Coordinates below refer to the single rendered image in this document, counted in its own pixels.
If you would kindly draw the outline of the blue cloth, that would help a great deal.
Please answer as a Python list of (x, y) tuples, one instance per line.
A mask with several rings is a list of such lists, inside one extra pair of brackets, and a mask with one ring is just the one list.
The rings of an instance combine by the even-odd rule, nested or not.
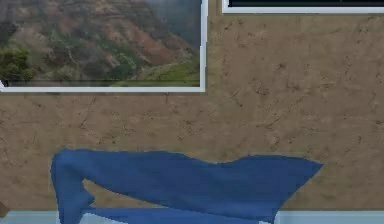
[(167, 151), (63, 149), (51, 179), (60, 224), (274, 224), (321, 167), (280, 155), (207, 162)]

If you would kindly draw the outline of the white framed dark picture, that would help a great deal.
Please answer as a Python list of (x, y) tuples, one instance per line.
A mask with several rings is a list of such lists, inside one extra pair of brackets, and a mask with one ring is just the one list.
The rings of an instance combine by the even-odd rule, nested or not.
[(222, 0), (224, 13), (384, 14), (384, 0)]

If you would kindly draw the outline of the white framed landscape picture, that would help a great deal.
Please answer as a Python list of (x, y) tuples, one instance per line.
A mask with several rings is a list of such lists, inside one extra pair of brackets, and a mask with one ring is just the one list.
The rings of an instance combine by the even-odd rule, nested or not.
[(0, 93), (194, 93), (208, 0), (0, 0)]

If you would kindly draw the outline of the pale blue bed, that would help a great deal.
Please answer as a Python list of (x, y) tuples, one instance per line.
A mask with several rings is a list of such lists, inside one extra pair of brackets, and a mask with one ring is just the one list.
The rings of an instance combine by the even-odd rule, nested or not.
[[(0, 224), (61, 224), (55, 211), (11, 211)], [(234, 218), (126, 218), (84, 214), (78, 224), (384, 224), (382, 211), (282, 211), (273, 223)]]

